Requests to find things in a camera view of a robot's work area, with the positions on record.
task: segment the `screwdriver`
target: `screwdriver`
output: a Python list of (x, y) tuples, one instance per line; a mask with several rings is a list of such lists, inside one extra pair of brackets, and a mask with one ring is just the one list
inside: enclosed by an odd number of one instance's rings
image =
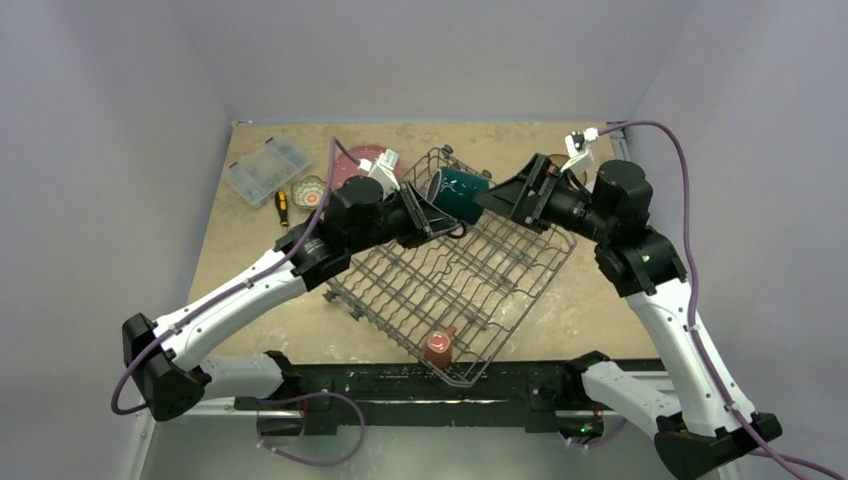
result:
[(274, 195), (274, 205), (277, 206), (277, 213), (280, 215), (280, 225), (289, 229), (289, 210), (286, 204), (286, 194), (280, 190)]

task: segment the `dish rack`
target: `dish rack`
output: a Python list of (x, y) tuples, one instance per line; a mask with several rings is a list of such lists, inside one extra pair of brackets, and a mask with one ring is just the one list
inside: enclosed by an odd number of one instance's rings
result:
[[(445, 145), (431, 149), (401, 178), (426, 192), (441, 167), (482, 174)], [(395, 242), (362, 252), (328, 282), (327, 301), (384, 332), (447, 384), (470, 387), (494, 360), (574, 251), (570, 232), (536, 234), (485, 212), (460, 239), (437, 238), (416, 249)], [(435, 330), (456, 327), (453, 363), (441, 370), (421, 346)]]

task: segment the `red plate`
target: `red plate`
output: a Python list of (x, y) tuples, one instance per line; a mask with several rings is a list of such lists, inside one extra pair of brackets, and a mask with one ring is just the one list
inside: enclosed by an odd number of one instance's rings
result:
[[(380, 158), (380, 155), (386, 151), (386, 147), (376, 144), (357, 145), (353, 148), (349, 148), (347, 151), (353, 155), (353, 158), (364, 158), (365, 160), (376, 162), (377, 159)], [(400, 178), (400, 160), (398, 160), (397, 165), (395, 165), (394, 172), (395, 177)], [(356, 165), (354, 165), (344, 153), (339, 152), (338, 155), (336, 155), (336, 171), (333, 175), (333, 190), (344, 185), (345, 180), (354, 175), (362, 175), (362, 172), (356, 168)]]

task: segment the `beige countertop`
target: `beige countertop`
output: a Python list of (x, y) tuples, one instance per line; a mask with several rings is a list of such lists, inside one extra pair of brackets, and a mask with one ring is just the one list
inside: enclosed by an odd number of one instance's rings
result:
[[(298, 178), (326, 178), (328, 142), (336, 136), (347, 147), (382, 144), (401, 154), (409, 167), (430, 148), (450, 144), (454, 155), (495, 181), (514, 175), (533, 153), (564, 153), (563, 136), (592, 124), (443, 123), (236, 125), (225, 166), (284, 132), (313, 159)], [(603, 139), (594, 146), (595, 165), (613, 158)], [(308, 211), (289, 205), (290, 222), (303, 222)], [(284, 234), (271, 202), (254, 209), (221, 180), (192, 284), (194, 301), (255, 262)], [(412, 362), (413, 357), (367, 321), (354, 321), (349, 309), (328, 303), (318, 287), (271, 310), (221, 344), (216, 353), (247, 355), (281, 350), (294, 363)], [(591, 350), (613, 358), (656, 357), (636, 316), (597, 269), (591, 242), (577, 246), (539, 298), (498, 360), (569, 359)]]

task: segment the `clear plastic box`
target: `clear plastic box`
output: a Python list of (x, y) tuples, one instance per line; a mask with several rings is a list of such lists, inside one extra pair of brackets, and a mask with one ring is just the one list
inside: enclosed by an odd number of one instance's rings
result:
[(259, 208), (295, 175), (312, 164), (296, 143), (280, 134), (259, 150), (245, 155), (224, 170), (224, 179), (247, 203)]

